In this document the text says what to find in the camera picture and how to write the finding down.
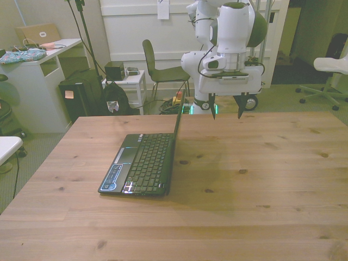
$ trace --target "white office chair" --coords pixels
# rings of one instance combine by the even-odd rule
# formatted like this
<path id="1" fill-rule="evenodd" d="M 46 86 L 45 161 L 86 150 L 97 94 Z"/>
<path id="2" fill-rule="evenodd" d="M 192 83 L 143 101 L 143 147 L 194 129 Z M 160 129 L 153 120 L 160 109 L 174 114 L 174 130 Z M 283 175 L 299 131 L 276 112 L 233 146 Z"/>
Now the white office chair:
<path id="1" fill-rule="evenodd" d="M 341 59 L 333 59 L 333 58 L 316 58 L 314 60 L 314 68 L 317 71 L 322 72 L 335 72 L 335 73 L 341 73 L 341 74 L 348 74 L 348 54 L 344 56 Z M 337 98 L 345 98 L 345 101 L 348 102 L 348 94 L 339 94 L 336 92 L 328 92 L 328 90 L 331 88 L 330 81 L 331 78 L 326 82 L 326 85 L 324 88 L 321 88 L 321 90 L 315 90 L 306 86 L 300 85 L 302 89 L 314 92 L 312 95 L 307 95 L 304 98 L 300 99 L 300 103 L 305 103 L 305 98 L 308 97 L 314 97 L 314 96 L 324 96 L 329 101 L 331 101 L 333 104 L 335 104 L 332 109 L 338 110 L 339 109 L 339 102 L 337 102 L 333 97 Z M 301 92 L 301 88 L 297 88 L 296 92 Z"/>

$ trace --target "folded cloth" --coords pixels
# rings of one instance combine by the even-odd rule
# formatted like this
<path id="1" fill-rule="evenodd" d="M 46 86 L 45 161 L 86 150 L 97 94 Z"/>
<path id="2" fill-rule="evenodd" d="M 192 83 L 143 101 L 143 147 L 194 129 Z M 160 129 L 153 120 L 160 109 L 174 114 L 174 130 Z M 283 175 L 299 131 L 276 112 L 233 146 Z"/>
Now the folded cloth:
<path id="1" fill-rule="evenodd" d="M 0 64 L 15 64 L 25 61 L 38 61 L 47 56 L 45 50 L 29 49 L 23 52 L 8 52 L 0 58 Z"/>

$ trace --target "chair caster wheel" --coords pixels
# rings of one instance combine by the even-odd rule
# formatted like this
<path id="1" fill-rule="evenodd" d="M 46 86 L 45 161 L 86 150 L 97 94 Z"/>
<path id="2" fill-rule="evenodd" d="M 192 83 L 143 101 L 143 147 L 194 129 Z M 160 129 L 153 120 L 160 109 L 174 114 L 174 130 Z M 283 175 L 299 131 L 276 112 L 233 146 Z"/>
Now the chair caster wheel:
<path id="1" fill-rule="evenodd" d="M 18 149 L 18 156 L 20 158 L 24 158 L 27 154 L 28 154 L 28 152 L 26 151 L 26 149 L 23 146 Z"/>
<path id="2" fill-rule="evenodd" d="M 18 153 L 18 157 L 20 157 L 20 158 L 24 158 L 26 155 L 28 155 L 28 153 L 27 153 L 26 150 L 24 150 L 24 151 L 19 151 L 19 153 Z"/>

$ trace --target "cardboard box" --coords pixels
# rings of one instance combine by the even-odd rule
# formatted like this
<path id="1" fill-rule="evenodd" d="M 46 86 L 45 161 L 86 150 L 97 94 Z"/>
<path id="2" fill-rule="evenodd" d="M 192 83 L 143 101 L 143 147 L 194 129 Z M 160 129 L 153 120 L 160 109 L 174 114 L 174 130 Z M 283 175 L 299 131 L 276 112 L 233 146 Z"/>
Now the cardboard box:
<path id="1" fill-rule="evenodd" d="M 54 23 L 36 24 L 34 26 L 24 26 L 15 28 L 16 34 L 21 43 L 24 39 L 31 39 L 35 44 L 45 44 L 48 42 L 59 41 L 61 38 Z"/>

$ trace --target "laptop keyboard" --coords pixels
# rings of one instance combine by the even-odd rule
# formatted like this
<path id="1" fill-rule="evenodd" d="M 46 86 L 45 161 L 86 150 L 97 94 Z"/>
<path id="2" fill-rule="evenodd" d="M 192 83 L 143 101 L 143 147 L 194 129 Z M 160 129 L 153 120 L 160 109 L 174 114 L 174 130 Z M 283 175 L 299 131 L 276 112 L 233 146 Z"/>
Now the laptop keyboard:
<path id="1" fill-rule="evenodd" d="M 172 134 L 144 134 L 123 192 L 156 192 L 165 187 L 161 184 L 161 172 L 171 138 Z"/>

